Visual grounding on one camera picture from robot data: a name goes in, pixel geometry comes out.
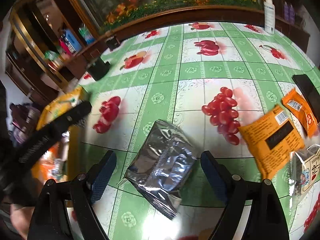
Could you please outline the left hand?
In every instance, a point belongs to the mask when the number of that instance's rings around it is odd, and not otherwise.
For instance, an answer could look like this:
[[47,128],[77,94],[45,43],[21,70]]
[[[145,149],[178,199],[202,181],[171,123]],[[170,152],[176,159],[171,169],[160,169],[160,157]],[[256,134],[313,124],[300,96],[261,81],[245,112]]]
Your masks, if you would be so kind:
[[34,207],[22,207],[16,204],[10,205],[10,219],[13,227],[23,239],[27,239],[29,225]]

